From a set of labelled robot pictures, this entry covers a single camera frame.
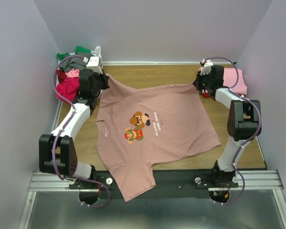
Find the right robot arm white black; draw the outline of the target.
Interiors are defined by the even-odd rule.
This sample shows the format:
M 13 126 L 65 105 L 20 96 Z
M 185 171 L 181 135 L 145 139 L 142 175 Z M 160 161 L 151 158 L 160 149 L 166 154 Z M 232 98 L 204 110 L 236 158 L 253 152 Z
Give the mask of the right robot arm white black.
M 237 163 L 247 145 L 261 132 L 260 102 L 238 95 L 224 85 L 224 67 L 205 63 L 194 86 L 229 109 L 227 144 L 221 157 L 205 175 L 197 175 L 198 188 L 225 187 L 235 182 Z

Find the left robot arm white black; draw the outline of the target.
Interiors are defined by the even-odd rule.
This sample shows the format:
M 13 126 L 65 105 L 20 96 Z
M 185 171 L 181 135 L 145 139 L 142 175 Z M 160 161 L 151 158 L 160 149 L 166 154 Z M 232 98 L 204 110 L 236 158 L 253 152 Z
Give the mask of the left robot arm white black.
M 39 138 L 39 169 L 60 179 L 73 178 L 98 183 L 94 166 L 78 160 L 74 140 L 82 125 L 94 112 L 102 90 L 109 88 L 102 69 L 84 69 L 79 73 L 79 89 L 61 124 Z

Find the dusty pink printed t-shirt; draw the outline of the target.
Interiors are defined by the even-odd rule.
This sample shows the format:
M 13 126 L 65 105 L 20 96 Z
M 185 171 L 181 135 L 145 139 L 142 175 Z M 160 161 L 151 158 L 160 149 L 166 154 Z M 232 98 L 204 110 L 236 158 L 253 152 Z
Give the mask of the dusty pink printed t-shirt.
M 221 144 L 192 84 L 134 89 L 110 76 L 108 85 L 96 117 L 96 149 L 125 201 L 155 187 L 153 165 Z

